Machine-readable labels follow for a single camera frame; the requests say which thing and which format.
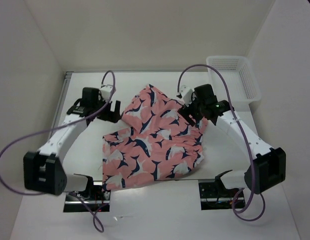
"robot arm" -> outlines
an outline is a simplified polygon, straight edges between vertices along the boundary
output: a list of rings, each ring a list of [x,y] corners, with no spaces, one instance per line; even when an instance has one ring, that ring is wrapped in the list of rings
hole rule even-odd
[[[87,119],[106,104],[112,89],[111,85],[102,85],[100,89],[83,88],[82,98],[67,111],[62,125],[76,123],[57,130],[36,152],[29,151],[25,154],[23,170],[26,189],[57,196],[73,191],[82,192],[82,195],[90,194],[94,185],[93,178],[80,174],[65,174],[62,164],[74,141],[94,118],[113,123],[121,118],[121,103],[116,101],[114,112],[111,111],[110,102],[99,115]]]
[[[217,101],[210,84],[196,87],[194,91],[182,86],[179,98],[183,98],[185,105],[178,111],[192,126],[195,121],[203,117],[228,135],[243,151],[246,159],[250,161],[247,145],[243,134],[237,124],[240,121],[248,140],[249,148],[253,156],[255,171],[254,193],[260,194],[265,190],[283,182],[286,171],[286,154],[281,148],[274,149],[271,145],[259,138],[235,112],[234,118],[230,104],[226,101]],[[215,183],[220,191],[234,188],[252,188],[251,167],[247,171],[227,171],[215,178]]]

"black mount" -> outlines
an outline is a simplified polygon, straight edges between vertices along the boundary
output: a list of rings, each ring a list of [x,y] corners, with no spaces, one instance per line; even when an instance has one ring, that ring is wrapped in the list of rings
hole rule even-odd
[[[283,182],[286,177],[286,154],[280,147],[270,149],[269,153],[257,155],[254,159],[255,194],[260,194],[267,189]],[[251,166],[244,174],[244,180],[248,188],[252,189]]]
[[[73,106],[67,111],[67,114],[76,114],[80,117],[87,117],[106,104],[106,100],[102,98],[101,91],[98,88],[84,87],[82,97],[77,99]],[[112,102],[98,113],[95,117],[117,123],[121,119],[120,107],[121,102],[116,101],[115,110],[111,111]],[[86,120],[89,125],[94,117]],[[24,186],[28,190],[60,195],[64,191],[67,184],[67,176],[64,172],[61,161],[54,154],[50,156],[40,155],[39,152],[27,152],[23,158]],[[83,196],[92,193],[94,186],[93,178],[88,178],[86,190],[80,194]]]
[[[23,158],[23,169],[26,189],[58,196],[66,187],[66,174],[60,159],[53,154],[43,156],[28,151]]]
[[[98,88],[84,87],[82,90],[82,97],[74,102],[73,106],[67,111],[67,114],[78,114],[80,117],[87,117],[98,111],[105,104],[106,100],[102,98],[102,94]],[[96,117],[104,121],[117,123],[121,119],[121,102],[116,101],[114,111],[111,111],[111,106],[112,102],[107,104]],[[86,121],[87,125],[93,120],[94,118],[88,119]]]
[[[215,177],[215,187],[217,189],[217,192],[218,192],[218,195],[219,196],[227,196],[228,192],[229,192],[229,189],[226,189],[222,180],[221,180],[221,177],[229,172],[231,172],[233,170],[228,170],[228,171],[224,171],[220,174],[218,174],[216,177]]]
[[[217,101],[212,86],[205,84],[194,88],[194,99],[189,105],[183,105],[178,113],[191,125],[200,121],[202,118],[211,120],[216,125],[218,116],[229,111],[230,104],[226,101]]]

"white backdrop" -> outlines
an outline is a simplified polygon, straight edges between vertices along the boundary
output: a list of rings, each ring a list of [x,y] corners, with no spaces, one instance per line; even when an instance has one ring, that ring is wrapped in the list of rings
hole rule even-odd
[[[0,0],[0,150],[12,140],[49,128],[63,72],[22,0]],[[23,179],[23,156],[47,135],[25,140],[4,154],[6,181]],[[20,182],[15,187],[23,190]],[[22,197],[0,186],[0,240],[10,238]]]
[[[310,239],[310,4],[277,0],[249,52],[262,92],[253,117],[287,154],[283,182],[301,239]]]
[[[274,0],[25,0],[73,70],[181,70],[245,56]]]

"patterned fabric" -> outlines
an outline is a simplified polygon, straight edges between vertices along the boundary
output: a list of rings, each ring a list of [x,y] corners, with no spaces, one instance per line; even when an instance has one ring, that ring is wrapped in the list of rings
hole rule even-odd
[[[208,121],[195,126],[179,115],[182,103],[148,85],[125,109],[131,127],[103,137],[103,189],[139,187],[188,174],[203,159]]]

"white plastic basket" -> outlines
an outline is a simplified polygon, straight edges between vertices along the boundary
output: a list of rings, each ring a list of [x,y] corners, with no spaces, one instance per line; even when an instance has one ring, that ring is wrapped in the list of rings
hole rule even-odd
[[[260,88],[246,57],[209,56],[206,63],[223,76],[232,102],[249,104],[261,100]],[[225,87],[220,77],[211,69],[208,69],[208,77],[218,100],[227,100]]]

